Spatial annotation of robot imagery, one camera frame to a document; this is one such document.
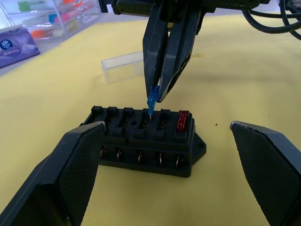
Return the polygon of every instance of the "purple package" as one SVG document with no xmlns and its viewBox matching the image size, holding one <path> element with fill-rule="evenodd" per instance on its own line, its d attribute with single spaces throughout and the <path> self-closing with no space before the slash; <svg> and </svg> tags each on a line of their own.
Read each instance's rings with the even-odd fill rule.
<svg viewBox="0 0 301 226">
<path fill-rule="evenodd" d="M 26 28 L 16 26 L 0 30 L 0 68 L 40 54 Z"/>
</svg>

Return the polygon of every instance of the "yellow table surface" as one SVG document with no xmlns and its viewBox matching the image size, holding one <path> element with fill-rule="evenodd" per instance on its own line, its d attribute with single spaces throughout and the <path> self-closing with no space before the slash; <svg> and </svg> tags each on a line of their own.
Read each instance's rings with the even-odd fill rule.
<svg viewBox="0 0 301 226">
<path fill-rule="evenodd" d="M 1 211 L 94 105 L 147 107 L 143 77 L 106 84 L 101 69 L 104 59 L 142 50 L 145 26 L 95 24 L 0 77 Z M 229 126 L 263 125 L 300 148 L 300 58 L 289 34 L 263 34 L 242 16 L 206 17 L 192 60 L 156 108 L 192 112 L 207 154 L 190 178 L 99 166 L 82 225 L 267 226 Z"/>
</svg>

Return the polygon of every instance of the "black plastic housing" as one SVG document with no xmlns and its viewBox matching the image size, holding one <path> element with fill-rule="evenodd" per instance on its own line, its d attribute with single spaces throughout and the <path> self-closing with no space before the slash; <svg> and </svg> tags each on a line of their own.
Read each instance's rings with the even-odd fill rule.
<svg viewBox="0 0 301 226">
<path fill-rule="evenodd" d="M 104 121 L 99 164 L 178 177 L 189 177 L 192 165 L 206 153 L 188 113 L 185 131 L 177 131 L 180 112 L 94 106 L 83 125 Z"/>
</svg>

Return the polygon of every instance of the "blade fuse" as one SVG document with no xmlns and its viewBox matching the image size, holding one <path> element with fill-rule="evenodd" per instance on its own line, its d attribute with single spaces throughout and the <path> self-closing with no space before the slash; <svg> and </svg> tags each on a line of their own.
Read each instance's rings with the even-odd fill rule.
<svg viewBox="0 0 301 226">
<path fill-rule="evenodd" d="M 180 133 L 184 132 L 186 130 L 186 120 L 188 116 L 188 111 L 180 111 L 180 117 L 178 120 L 177 129 Z"/>
</svg>

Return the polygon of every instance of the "transparent plastic container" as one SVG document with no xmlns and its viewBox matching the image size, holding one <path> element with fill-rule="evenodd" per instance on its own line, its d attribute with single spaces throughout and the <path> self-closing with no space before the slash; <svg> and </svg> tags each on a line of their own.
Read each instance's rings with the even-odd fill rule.
<svg viewBox="0 0 301 226">
<path fill-rule="evenodd" d="M 35 40 L 65 40 L 100 16 L 98 0 L 0 0 L 11 26 L 23 24 Z"/>
<path fill-rule="evenodd" d="M 102 67 L 107 83 L 143 76 L 143 52 L 103 60 Z"/>
</svg>

